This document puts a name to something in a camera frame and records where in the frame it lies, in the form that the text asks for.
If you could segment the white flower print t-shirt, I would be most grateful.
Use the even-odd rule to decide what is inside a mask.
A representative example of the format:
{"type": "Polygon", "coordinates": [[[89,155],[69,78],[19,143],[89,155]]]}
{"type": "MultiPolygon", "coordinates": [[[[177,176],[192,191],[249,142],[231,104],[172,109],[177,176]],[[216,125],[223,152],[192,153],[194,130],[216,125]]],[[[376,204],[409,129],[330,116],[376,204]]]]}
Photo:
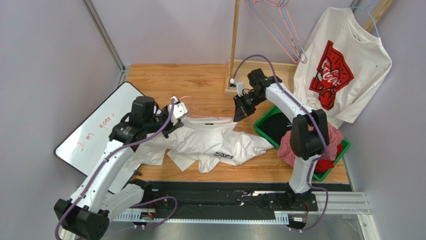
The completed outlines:
{"type": "Polygon", "coordinates": [[[161,166],[168,156],[182,172],[197,163],[200,173],[208,173],[219,163],[239,166],[273,149],[261,136],[235,131],[237,123],[230,117],[185,117],[181,122],[168,138],[159,134],[140,144],[124,166],[161,166]]]}

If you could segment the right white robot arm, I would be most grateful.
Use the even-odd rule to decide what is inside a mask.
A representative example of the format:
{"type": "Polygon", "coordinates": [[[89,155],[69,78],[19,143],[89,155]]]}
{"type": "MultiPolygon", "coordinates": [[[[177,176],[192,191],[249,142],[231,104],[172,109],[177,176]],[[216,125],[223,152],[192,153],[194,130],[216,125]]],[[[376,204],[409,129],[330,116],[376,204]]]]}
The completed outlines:
{"type": "Polygon", "coordinates": [[[250,90],[245,84],[232,78],[237,94],[233,100],[235,113],[233,120],[239,122],[255,111],[264,101],[273,103],[290,120],[290,147],[295,154],[289,187],[295,194],[304,194],[312,188],[312,175],[318,160],[328,155],[329,130],[327,115],[322,109],[314,110],[297,99],[277,78],[267,77],[263,71],[255,69],[248,74],[250,90]]]}

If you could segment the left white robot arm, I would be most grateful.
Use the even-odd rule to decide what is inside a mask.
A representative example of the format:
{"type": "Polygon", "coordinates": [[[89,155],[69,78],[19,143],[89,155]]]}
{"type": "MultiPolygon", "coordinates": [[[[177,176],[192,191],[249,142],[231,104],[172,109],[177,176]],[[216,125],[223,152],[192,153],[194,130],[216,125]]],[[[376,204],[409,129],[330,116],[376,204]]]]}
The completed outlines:
{"type": "Polygon", "coordinates": [[[112,128],[94,169],[68,199],[58,199],[54,205],[57,240],[61,239],[60,230],[74,234],[78,240],[100,240],[121,213],[156,202],[152,185],[139,179],[129,181],[117,193],[107,193],[139,145],[158,135],[168,138],[183,125],[181,120],[189,113],[185,103],[175,96],[170,100],[163,108],[149,96],[138,96],[132,102],[130,112],[112,128]]]}

